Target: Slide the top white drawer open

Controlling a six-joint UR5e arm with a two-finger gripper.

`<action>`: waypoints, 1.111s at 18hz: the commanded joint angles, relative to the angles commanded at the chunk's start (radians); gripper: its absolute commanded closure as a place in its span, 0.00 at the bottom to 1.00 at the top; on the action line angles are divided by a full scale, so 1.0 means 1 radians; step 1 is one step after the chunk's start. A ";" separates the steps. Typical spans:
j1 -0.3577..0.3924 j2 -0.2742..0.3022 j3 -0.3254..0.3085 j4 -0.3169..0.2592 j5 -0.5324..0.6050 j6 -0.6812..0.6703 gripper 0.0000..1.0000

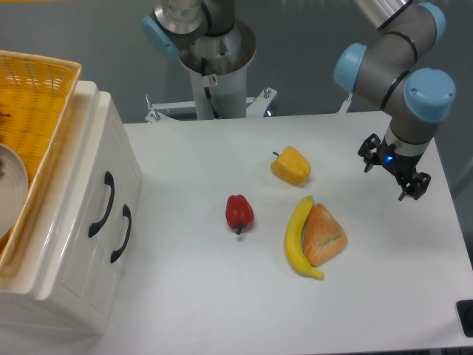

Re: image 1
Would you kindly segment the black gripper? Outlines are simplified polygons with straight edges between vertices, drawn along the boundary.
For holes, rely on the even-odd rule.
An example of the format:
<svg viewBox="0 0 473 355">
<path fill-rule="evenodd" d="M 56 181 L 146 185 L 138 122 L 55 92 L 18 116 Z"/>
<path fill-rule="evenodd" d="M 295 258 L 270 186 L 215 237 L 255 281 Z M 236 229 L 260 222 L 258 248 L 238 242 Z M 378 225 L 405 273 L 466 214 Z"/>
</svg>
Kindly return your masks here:
<svg viewBox="0 0 473 355">
<path fill-rule="evenodd" d="M 386 138 L 381 141 L 376 134 L 371 134 L 358 150 L 358 155 L 363 158 L 365 164 L 364 172 L 368 173 L 374 166 L 382 166 L 394 176 L 401 187 L 399 201 L 405 197 L 418 200 L 424 195 L 431 181 L 429 174 L 417 171 L 417 164 L 423 153 L 406 156 L 396 152 L 396 148 L 395 143 L 387 143 Z"/>
</svg>

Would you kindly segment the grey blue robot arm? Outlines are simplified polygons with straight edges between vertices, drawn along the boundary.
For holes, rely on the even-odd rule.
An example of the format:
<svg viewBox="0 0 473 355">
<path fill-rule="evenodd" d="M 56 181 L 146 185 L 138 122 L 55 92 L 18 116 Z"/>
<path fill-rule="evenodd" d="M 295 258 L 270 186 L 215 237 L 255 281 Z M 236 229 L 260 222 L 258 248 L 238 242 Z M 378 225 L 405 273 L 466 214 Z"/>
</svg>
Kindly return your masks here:
<svg viewBox="0 0 473 355">
<path fill-rule="evenodd" d="M 384 167 L 403 197 L 418 199 L 431 180 L 417 170 L 418 162 L 448 117 L 456 87 L 445 72 L 415 64 L 442 38 L 446 19 L 428 2 L 358 1 L 357 6 L 381 37 L 371 47 L 351 44 L 333 77 L 391 118 L 384 137 L 371 135 L 362 143 L 358 153 L 366 168 Z M 142 28 L 158 52 L 188 70 L 199 119 L 248 115 L 246 70 L 256 39 L 236 18 L 232 1 L 158 1 Z"/>
</svg>

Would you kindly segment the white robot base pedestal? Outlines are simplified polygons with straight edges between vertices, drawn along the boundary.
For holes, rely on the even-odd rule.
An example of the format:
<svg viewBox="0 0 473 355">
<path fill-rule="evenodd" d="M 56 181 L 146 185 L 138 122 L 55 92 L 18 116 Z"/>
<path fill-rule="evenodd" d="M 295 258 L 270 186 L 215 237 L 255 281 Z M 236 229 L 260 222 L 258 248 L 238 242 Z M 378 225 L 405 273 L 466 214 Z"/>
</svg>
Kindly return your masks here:
<svg viewBox="0 0 473 355">
<path fill-rule="evenodd" d="M 197 119 L 262 118 L 270 114 L 277 91 L 266 87 L 256 97 L 247 96 L 247 69 L 256 55 L 256 37 L 237 20 L 219 36 L 202 36 L 178 53 L 169 40 L 157 34 L 149 18 L 143 21 L 152 43 L 177 58 L 190 75 Z"/>
</svg>

